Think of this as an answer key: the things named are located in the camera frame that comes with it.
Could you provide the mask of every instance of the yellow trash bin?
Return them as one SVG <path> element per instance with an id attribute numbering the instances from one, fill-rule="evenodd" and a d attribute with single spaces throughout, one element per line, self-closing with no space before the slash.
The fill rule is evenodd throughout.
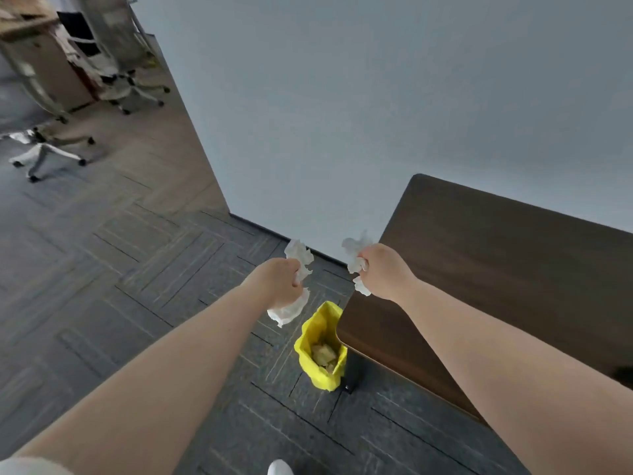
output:
<path id="1" fill-rule="evenodd" d="M 336 325 L 341 318 L 341 310 L 335 303 L 327 301 L 301 327 L 301 336 L 294 343 L 294 351 L 299 354 L 299 364 L 310 377 L 315 387 L 334 391 L 341 384 L 345 370 L 347 347 L 336 336 Z M 338 353 L 339 358 L 332 374 L 319 367 L 312 360 L 312 345 L 327 343 Z"/>

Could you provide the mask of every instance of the dark brown desk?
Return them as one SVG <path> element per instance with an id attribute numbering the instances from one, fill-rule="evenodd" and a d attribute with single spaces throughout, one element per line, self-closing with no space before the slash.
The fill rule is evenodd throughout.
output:
<path id="1" fill-rule="evenodd" d="M 633 235 L 415 175 L 380 241 L 416 276 L 612 375 L 633 365 Z M 355 293 L 337 333 L 480 419 L 400 307 Z"/>

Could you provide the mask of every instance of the gray carpet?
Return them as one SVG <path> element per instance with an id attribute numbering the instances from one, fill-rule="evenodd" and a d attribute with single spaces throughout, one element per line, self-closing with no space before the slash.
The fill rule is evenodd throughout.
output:
<path id="1" fill-rule="evenodd" d="M 0 144 L 3 158 L 14 149 Z M 283 256 L 284 241 L 225 213 L 155 213 L 133 179 L 98 165 L 65 162 L 33 186 L 0 167 L 3 457 Z M 276 458 L 297 475 L 526 472 L 491 430 L 374 365 L 352 395 L 312 387 L 292 344 L 321 303 L 344 306 L 353 284 L 318 257 L 310 268 L 303 314 L 282 329 L 262 315 L 179 473 L 264 474 Z"/>

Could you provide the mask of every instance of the mesh office chair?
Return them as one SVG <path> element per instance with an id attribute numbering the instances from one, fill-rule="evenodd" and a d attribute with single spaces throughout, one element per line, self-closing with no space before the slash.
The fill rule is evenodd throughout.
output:
<path id="1" fill-rule="evenodd" d="M 27 172 L 28 181 L 40 180 L 36 176 L 37 170 L 50 154 L 74 159 L 82 167 L 85 165 L 85 159 L 81 156 L 59 147 L 82 141 L 92 145 L 92 137 L 58 139 L 47 137 L 39 131 L 40 125 L 54 118 L 67 121 L 66 116 L 67 113 L 48 97 L 37 83 L 30 65 L 7 56 L 0 44 L 0 135 L 29 133 L 33 146 L 22 155 L 9 160 L 14 167 L 24 167 L 26 163 L 34 160 Z"/>
<path id="2" fill-rule="evenodd" d="M 103 67 L 97 66 L 90 57 L 84 59 L 91 64 L 100 75 L 116 76 L 124 79 L 127 86 L 117 90 L 116 94 L 107 98 L 123 112 L 130 111 L 123 107 L 122 101 L 131 95 L 137 94 L 143 98 L 155 102 L 158 106 L 165 103 L 150 95 L 148 90 L 162 90 L 169 93 L 170 88 L 165 85 L 144 85 L 135 79 L 136 69 L 145 65 L 152 56 L 151 47 L 143 41 L 143 33 L 137 30 L 134 22 L 134 14 L 127 0 L 77 0 L 88 26 L 92 31 L 94 40 L 84 40 L 68 37 L 71 44 L 75 44 L 76 51 L 82 55 L 82 51 L 76 43 L 96 44 L 99 50 L 107 56 L 115 68 L 115 73 L 103 71 Z"/>

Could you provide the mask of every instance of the forearm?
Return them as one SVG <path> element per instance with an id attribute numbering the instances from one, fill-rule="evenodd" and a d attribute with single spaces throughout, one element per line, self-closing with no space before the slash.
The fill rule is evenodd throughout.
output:
<path id="1" fill-rule="evenodd" d="M 16 455 L 76 475 L 170 474 L 266 301 L 237 287 L 110 377 Z"/>
<path id="2" fill-rule="evenodd" d="M 630 472 L 633 392 L 419 280 L 398 300 L 533 473 Z"/>

